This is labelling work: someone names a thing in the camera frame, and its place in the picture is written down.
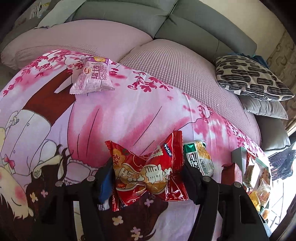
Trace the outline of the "pale yellow cake piece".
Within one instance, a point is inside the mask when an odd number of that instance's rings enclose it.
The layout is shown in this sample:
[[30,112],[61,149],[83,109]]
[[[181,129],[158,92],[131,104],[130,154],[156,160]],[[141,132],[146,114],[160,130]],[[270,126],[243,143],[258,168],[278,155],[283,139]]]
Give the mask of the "pale yellow cake piece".
[[268,208],[263,208],[260,215],[262,216],[262,218],[264,220],[268,219],[268,215],[269,215],[269,209]]

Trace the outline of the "orange yellow cake packet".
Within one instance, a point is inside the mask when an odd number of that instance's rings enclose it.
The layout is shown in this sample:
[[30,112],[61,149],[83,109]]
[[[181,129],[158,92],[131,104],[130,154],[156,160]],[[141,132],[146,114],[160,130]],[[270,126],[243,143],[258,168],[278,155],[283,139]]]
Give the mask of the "orange yellow cake packet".
[[256,191],[252,191],[252,192],[249,194],[249,198],[251,199],[252,203],[254,204],[255,209],[256,209],[258,212],[260,212],[260,209],[261,209],[261,203],[260,203],[259,197],[257,196]]

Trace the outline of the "beige white printed snack pouch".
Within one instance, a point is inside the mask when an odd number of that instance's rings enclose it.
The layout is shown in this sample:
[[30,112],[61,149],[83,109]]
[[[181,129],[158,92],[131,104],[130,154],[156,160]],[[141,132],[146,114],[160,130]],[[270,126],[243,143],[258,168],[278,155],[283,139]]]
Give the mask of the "beige white printed snack pouch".
[[261,206],[265,207],[269,200],[271,190],[270,190],[270,185],[267,184],[263,178],[260,179],[260,185],[256,190],[256,193],[259,198]]

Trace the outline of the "clear bag round bun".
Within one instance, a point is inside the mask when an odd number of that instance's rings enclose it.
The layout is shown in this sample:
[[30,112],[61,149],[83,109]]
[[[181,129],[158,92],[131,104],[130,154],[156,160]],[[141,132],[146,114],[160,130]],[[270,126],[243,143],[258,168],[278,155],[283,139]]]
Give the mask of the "clear bag round bun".
[[246,187],[254,188],[259,177],[260,168],[255,162],[253,166],[248,166],[243,176],[243,184]]

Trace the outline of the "dark red snack box packet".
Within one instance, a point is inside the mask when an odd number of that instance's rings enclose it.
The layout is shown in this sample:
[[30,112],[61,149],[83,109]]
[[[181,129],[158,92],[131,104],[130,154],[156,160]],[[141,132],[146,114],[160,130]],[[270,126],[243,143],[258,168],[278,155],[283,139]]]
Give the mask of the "dark red snack box packet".
[[221,173],[221,183],[232,185],[234,182],[242,183],[242,172],[236,163],[223,165]]

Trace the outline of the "tan red printed snack packet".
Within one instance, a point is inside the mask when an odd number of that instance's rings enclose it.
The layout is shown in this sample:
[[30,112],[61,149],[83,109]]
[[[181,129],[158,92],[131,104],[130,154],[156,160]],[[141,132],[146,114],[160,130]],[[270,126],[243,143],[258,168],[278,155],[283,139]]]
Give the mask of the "tan red printed snack packet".
[[260,178],[263,179],[266,182],[266,184],[270,185],[271,175],[270,175],[269,171],[267,170],[267,168],[263,169]]

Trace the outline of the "long red bar packet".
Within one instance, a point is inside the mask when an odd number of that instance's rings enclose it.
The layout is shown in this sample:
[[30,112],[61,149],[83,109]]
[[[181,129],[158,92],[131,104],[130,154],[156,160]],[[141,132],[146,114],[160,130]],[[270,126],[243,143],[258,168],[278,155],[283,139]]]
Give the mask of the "long red bar packet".
[[248,166],[253,166],[255,163],[256,157],[249,151],[246,152],[246,168]]

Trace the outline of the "white green cracker packet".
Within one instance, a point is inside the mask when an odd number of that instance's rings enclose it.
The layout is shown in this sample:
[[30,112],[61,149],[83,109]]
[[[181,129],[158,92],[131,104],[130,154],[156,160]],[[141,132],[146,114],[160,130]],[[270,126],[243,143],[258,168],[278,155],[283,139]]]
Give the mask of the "white green cracker packet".
[[191,167],[197,168],[203,176],[214,175],[214,165],[210,154],[206,150],[204,140],[195,140],[183,144],[183,153]]

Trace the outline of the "red candy shaped snack packet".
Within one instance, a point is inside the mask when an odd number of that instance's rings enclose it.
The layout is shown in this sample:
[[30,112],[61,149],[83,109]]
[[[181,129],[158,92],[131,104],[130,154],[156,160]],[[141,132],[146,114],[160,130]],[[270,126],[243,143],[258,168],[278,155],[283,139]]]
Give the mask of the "red candy shaped snack packet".
[[182,131],[173,131],[145,156],[137,156],[112,141],[105,144],[115,173],[113,211],[135,203],[145,193],[166,202],[189,199],[181,177],[184,167]]

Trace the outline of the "pink swiss roll packet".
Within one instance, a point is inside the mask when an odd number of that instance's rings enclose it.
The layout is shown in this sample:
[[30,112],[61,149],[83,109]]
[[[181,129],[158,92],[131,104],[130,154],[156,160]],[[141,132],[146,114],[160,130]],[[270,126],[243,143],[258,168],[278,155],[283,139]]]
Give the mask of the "pink swiss roll packet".
[[109,76],[108,58],[88,57],[83,60],[83,64],[81,73],[70,88],[70,94],[88,94],[115,89]]

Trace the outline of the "teal cardboard tray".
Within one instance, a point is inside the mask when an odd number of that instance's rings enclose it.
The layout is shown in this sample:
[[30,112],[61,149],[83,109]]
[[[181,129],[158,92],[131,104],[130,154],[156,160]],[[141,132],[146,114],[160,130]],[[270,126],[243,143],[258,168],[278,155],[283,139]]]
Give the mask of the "teal cardboard tray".
[[260,159],[259,154],[244,147],[231,152],[231,158],[242,172],[242,184],[256,210],[267,221],[269,200],[271,197],[271,170],[267,161]]

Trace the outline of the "pink cartoon print cloth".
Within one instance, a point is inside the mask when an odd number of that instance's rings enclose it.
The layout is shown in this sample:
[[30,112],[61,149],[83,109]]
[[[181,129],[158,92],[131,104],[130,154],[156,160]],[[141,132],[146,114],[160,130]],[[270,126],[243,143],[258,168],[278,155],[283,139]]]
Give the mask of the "pink cartoon print cloth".
[[106,141],[148,156],[173,131],[202,140],[221,179],[231,152],[252,140],[213,109],[157,78],[110,62],[114,90],[72,95],[84,54],[57,50],[20,70],[1,91],[1,240],[28,240],[57,181],[72,186],[110,156]]

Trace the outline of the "grey pillow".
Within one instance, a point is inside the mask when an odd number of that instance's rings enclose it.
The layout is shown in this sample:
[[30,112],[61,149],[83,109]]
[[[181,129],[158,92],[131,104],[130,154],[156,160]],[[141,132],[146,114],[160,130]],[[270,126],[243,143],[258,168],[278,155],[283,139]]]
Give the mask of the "grey pillow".
[[261,101],[251,96],[239,96],[239,100],[248,113],[288,120],[288,114],[279,101]]

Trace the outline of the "black white patterned pillow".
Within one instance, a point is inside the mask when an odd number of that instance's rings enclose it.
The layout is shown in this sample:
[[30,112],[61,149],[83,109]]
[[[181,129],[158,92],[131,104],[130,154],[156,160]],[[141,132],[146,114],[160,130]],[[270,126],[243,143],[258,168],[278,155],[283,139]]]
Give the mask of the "black white patterned pillow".
[[242,55],[226,55],[215,60],[220,87],[240,96],[261,101],[286,101],[293,92],[268,68]]

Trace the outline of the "blue cloth behind pillow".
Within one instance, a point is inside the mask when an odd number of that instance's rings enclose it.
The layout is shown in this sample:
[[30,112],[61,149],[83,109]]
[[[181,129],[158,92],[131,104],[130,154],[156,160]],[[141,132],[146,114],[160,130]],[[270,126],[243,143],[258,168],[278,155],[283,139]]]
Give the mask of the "blue cloth behind pillow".
[[244,56],[244,57],[247,57],[249,59],[252,59],[254,60],[255,62],[261,64],[262,66],[264,66],[265,68],[269,69],[269,66],[267,64],[267,62],[263,59],[262,56],[259,56],[259,55],[254,55],[254,56],[249,56],[249,55],[245,55],[245,54],[240,54],[240,56]]

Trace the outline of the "patterned curtain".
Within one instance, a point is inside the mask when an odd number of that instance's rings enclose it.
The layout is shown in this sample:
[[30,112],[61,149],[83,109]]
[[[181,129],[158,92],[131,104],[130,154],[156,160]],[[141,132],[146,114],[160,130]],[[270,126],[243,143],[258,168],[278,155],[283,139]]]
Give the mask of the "patterned curtain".
[[[295,42],[287,31],[284,32],[276,48],[267,59],[270,70],[295,93]],[[288,120],[284,121],[288,135],[295,132],[295,98],[281,103],[287,112]]]

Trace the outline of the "pink sofa seat cover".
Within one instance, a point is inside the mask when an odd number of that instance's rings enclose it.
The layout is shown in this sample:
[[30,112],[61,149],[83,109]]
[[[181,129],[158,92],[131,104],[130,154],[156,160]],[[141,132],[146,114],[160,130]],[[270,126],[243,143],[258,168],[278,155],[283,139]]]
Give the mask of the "pink sofa seat cover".
[[147,33],[125,24],[78,20],[48,29],[18,27],[2,41],[1,61],[12,69],[21,69],[57,49],[97,54],[149,73],[207,105],[255,143],[261,142],[255,116],[243,110],[237,95],[218,85],[216,68],[211,62],[183,45],[153,40]]

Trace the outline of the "grey sofa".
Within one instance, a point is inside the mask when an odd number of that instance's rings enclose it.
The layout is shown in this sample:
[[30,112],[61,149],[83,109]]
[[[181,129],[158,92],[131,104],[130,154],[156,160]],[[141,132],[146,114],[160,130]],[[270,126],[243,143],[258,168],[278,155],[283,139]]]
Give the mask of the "grey sofa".
[[[57,3],[50,3],[50,11]],[[36,29],[44,16],[18,27]],[[260,54],[259,44],[250,34],[202,1],[86,1],[65,23],[78,20],[111,21],[134,27],[153,40],[165,39],[183,45],[214,66],[216,58],[231,53]],[[280,119],[254,116],[261,134],[259,145],[266,153],[290,147]]]

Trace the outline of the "light grey cushion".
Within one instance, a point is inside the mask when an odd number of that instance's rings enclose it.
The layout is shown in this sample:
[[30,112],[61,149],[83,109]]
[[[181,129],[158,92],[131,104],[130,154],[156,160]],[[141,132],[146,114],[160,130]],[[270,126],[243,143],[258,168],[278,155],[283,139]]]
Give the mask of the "light grey cushion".
[[54,8],[39,22],[36,29],[51,28],[60,25],[76,12],[86,0],[64,0],[59,1]]

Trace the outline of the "books on sofa ledge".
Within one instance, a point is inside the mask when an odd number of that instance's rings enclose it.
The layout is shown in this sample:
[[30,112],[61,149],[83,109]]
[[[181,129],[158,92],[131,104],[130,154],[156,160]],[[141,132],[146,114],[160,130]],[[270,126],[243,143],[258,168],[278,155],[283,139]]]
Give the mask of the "books on sofa ledge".
[[35,1],[27,10],[25,10],[20,17],[15,21],[14,26],[19,26],[25,21],[32,19],[34,17],[40,17],[43,12],[47,10],[51,1],[41,0]]

